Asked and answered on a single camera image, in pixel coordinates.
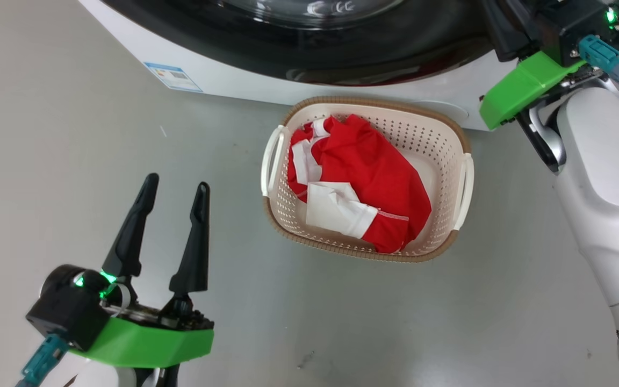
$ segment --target washing machine door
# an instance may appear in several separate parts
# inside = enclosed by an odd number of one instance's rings
[[[179,46],[254,73],[379,85],[491,51],[477,0],[103,0]]]

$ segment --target brown basket rim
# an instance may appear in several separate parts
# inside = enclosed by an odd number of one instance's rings
[[[310,105],[316,105],[319,103],[335,103],[341,105],[362,105],[362,106],[372,106],[374,108],[385,108],[390,110],[400,110],[401,112],[418,114],[425,117],[434,118],[436,120],[443,121],[445,124],[449,125],[449,127],[454,130],[458,139],[460,140],[460,144],[462,145],[462,150],[464,153],[471,153],[472,149],[470,147],[469,140],[467,136],[464,134],[460,125],[457,124],[451,118],[437,112],[433,112],[432,110],[425,109],[419,106],[408,105],[406,103],[393,102],[393,101],[379,101],[370,98],[358,98],[358,97],[339,97],[339,96],[318,96],[305,99],[304,101],[300,101],[295,106],[290,108],[288,114],[286,114],[285,118],[283,118],[282,125],[285,126],[288,124],[290,119],[294,117],[294,115],[306,108]],[[432,260],[435,257],[438,257],[445,250],[447,250],[455,239],[457,238],[457,234],[459,231],[451,230],[448,237],[444,240],[444,242],[436,248],[433,252],[422,254],[422,255],[397,255],[397,254],[383,254],[383,253],[374,253],[374,252],[360,252],[359,250],[352,250],[350,248],[343,248],[333,245],[327,245],[323,242],[317,242],[315,240],[311,240],[308,238],[304,238],[299,235],[295,235],[294,233],[290,233],[286,231],[280,223],[276,220],[275,216],[273,216],[273,210],[271,208],[271,200],[267,197],[264,198],[264,210],[271,222],[273,228],[278,231],[284,237],[300,243],[305,246],[319,248],[320,250],[326,250],[327,252],[337,253],[341,255],[348,255],[351,257],[359,257],[368,260],[380,260],[387,262],[406,262],[406,263],[419,263],[425,262],[428,260]]]

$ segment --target green plastic part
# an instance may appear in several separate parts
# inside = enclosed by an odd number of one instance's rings
[[[113,367],[165,368],[209,354],[214,330],[170,331],[111,318],[88,352],[76,355]]]
[[[521,61],[484,96],[479,108],[484,123],[495,130],[585,63],[563,68],[541,51]]]

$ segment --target red fabric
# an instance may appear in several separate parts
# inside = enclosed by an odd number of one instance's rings
[[[405,157],[374,130],[369,122],[351,115],[345,123],[327,118],[331,135],[312,146],[312,156],[322,166],[321,181],[347,182],[359,201],[379,208],[363,239],[377,252],[394,253],[417,238],[431,214],[431,204],[417,171]],[[291,146],[312,138],[307,124],[293,134]],[[307,186],[297,183],[290,152],[288,184],[300,200],[307,201]]]

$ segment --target blue and white sticker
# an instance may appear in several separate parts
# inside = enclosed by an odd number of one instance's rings
[[[202,89],[190,79],[182,68],[148,62],[145,62],[145,66],[169,89],[202,93]]]

